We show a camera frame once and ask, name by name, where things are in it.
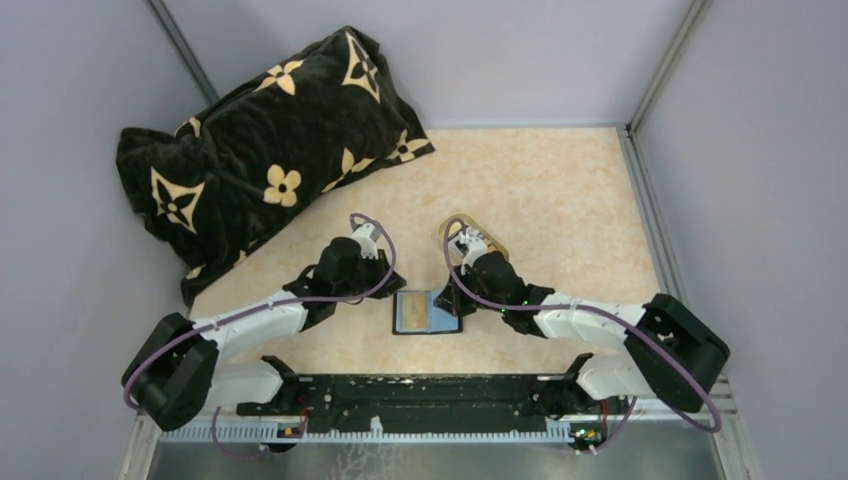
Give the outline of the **black leather card wallet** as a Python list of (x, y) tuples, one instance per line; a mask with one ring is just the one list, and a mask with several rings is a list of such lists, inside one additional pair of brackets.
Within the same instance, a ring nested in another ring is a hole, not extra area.
[(462, 320), (436, 306), (438, 291), (398, 291), (393, 297), (392, 334), (396, 336), (458, 334)]

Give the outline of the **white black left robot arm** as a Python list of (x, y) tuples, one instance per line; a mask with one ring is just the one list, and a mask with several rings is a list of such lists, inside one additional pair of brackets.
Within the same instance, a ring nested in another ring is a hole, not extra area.
[(121, 377), (125, 404), (173, 431), (209, 408), (269, 403), (284, 373), (268, 360), (234, 365), (232, 358), (317, 326), (339, 303), (393, 295), (406, 284), (396, 263), (393, 244), (382, 249), (369, 236), (336, 237), (317, 263), (265, 300), (197, 320), (178, 312), (162, 317)]

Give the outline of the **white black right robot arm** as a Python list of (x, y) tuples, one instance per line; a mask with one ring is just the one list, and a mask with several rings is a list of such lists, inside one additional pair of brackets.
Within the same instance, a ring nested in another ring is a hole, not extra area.
[(672, 295), (657, 293), (643, 304), (588, 301), (525, 282), (494, 252), (452, 267), (433, 304), (458, 318), (494, 311), (520, 334), (608, 348), (570, 367), (579, 400), (652, 397), (682, 415), (718, 411), (709, 394), (730, 349)]

